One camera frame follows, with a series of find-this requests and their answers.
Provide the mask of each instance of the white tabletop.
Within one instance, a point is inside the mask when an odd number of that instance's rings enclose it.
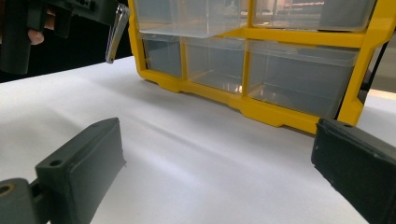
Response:
[[[359,126],[396,145],[396,100]],[[120,118],[123,168],[92,223],[366,223],[310,161],[314,138],[141,79],[134,58],[0,84],[0,179],[101,119]]]

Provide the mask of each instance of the tool organizer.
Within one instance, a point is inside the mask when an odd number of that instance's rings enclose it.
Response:
[[[368,65],[396,25],[394,0],[352,1],[365,8],[354,18],[346,16],[348,27],[332,21],[342,17],[337,8],[347,15],[343,1],[329,1],[335,13],[324,10],[326,2],[303,1],[322,10],[309,18],[298,12],[305,10],[299,7],[306,5],[302,1],[157,1],[129,0],[129,36],[139,76],[169,91],[224,103],[248,118],[308,133],[316,132],[319,118],[357,124]],[[142,8],[148,4],[156,9]],[[229,13],[235,7],[236,16]],[[166,9],[170,16],[163,15]],[[157,20],[147,19],[159,12]],[[324,22],[325,15],[330,19]]]

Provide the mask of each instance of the metal clamp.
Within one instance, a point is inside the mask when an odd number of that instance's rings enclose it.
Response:
[[[116,19],[114,25],[110,27],[107,40],[106,62],[113,63],[116,58],[117,48],[125,26],[131,15],[131,10],[124,4],[119,4],[116,11]]]

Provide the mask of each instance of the black handle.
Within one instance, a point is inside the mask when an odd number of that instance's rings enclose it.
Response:
[[[24,75],[29,66],[31,41],[27,35],[28,0],[6,1],[0,70]]]

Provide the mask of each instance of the yellow plastic frame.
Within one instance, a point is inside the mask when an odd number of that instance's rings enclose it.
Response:
[[[276,127],[286,125],[308,133],[315,133],[318,117],[285,107],[271,105],[248,97],[246,90],[248,84],[249,52],[246,48],[244,61],[244,74],[242,79],[242,93],[233,94],[217,90],[204,85],[190,82],[186,74],[185,47],[180,43],[182,77],[148,70],[143,48],[143,41],[139,38],[136,17],[134,15],[134,1],[128,0],[132,16],[129,20],[129,36],[131,48],[136,62],[137,73],[144,79],[158,83],[166,90],[173,92],[190,92],[205,98],[224,103],[251,119],[261,121]],[[358,93],[363,82],[366,70],[377,47],[388,42],[396,25],[396,1],[377,0],[370,23],[361,32],[305,32],[278,29],[255,28],[252,26],[254,14],[254,0],[249,0],[247,26],[221,36],[244,37],[245,39],[275,40],[302,45],[326,45],[360,49],[358,60],[351,79],[346,89],[343,103],[337,120],[356,125],[358,123],[363,103],[358,99]]]

